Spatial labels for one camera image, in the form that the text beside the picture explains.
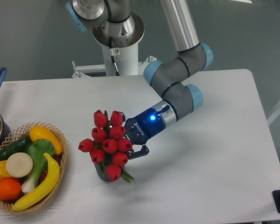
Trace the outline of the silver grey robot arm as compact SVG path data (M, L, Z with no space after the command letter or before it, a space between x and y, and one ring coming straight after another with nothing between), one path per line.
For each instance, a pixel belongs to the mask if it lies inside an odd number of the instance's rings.
M101 45L107 76L142 74L161 97L159 103L127 120L128 139L141 146L140 151L128 153L129 159L147 155L149 139L203 104L199 88L182 82L213 60L209 46L199 41L187 2L163 0L161 5L178 53L169 63L150 58L138 61L138 44L145 29L129 0L70 0L66 4L80 31L91 30Z

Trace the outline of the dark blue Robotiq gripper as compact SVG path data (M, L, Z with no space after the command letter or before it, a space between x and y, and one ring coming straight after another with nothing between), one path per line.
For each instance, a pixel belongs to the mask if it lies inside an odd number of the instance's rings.
M134 145L142 145L141 150L129 152L128 159L148 155L149 148L144 144L177 121L175 108L167 100L162 100L133 118L126 119L123 112L121 115L123 122L126 122L128 139Z

